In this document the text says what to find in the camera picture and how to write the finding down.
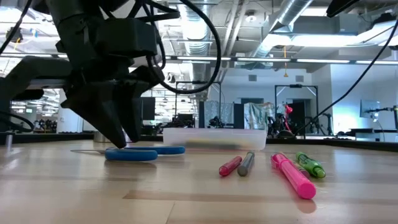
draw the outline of metal frame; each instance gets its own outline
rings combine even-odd
[[[178,84],[207,84],[207,81],[177,81],[175,82],[175,88],[178,88]],[[213,84],[218,84],[219,88],[220,88],[220,92],[218,93],[219,95],[219,103],[218,103],[218,116],[221,119],[221,82],[213,82]],[[174,116],[177,117],[177,94],[175,94],[175,108],[174,108]]]
[[[283,87],[283,89],[281,89],[279,92],[277,92],[278,87]],[[275,85],[275,113],[276,113],[276,108],[277,108],[277,100],[278,100],[278,96],[279,94],[281,94],[286,87],[289,88],[307,88],[317,99],[317,114],[319,113],[319,98],[318,98],[318,86],[314,86],[314,85],[301,85],[301,84],[295,84],[295,85]]]

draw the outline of clear plastic container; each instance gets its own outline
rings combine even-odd
[[[262,150],[266,146],[267,131],[246,129],[210,129],[210,128],[165,128],[165,145],[185,144],[189,141],[202,140],[242,144],[245,148]]]

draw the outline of green marker cap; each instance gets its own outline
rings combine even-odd
[[[321,167],[314,168],[313,172],[316,173],[319,178],[324,178],[326,176],[325,171]]]

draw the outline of marker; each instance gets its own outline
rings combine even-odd
[[[310,173],[304,169],[302,166],[300,166],[298,163],[296,163],[295,161],[291,160],[293,162],[293,165],[298,169],[298,171],[300,171],[306,178],[310,178]]]
[[[242,162],[242,157],[240,156],[236,156],[235,158],[233,158],[231,161],[227,162],[226,164],[222,165],[219,169],[218,169],[218,173],[220,175],[222,175],[223,177],[227,176],[228,174],[230,174],[233,170],[235,170],[235,168],[238,167],[238,165],[240,165],[240,163]]]
[[[245,177],[249,174],[254,161],[254,152],[250,151],[246,154],[242,164],[238,167],[238,174]]]
[[[300,164],[300,166],[306,169],[314,177],[324,178],[326,176],[325,170],[323,170],[321,164],[318,161],[309,158],[305,153],[296,153],[296,158],[298,164]]]
[[[273,168],[279,169],[286,176],[298,196],[311,199],[317,194],[314,184],[299,172],[293,162],[283,154],[278,153],[271,156],[271,164]]]

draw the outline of pillar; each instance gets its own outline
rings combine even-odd
[[[58,110],[57,133],[73,132],[81,133],[83,131],[83,118],[73,112],[71,109],[62,108],[61,103],[67,99],[65,92],[60,90],[60,105]]]

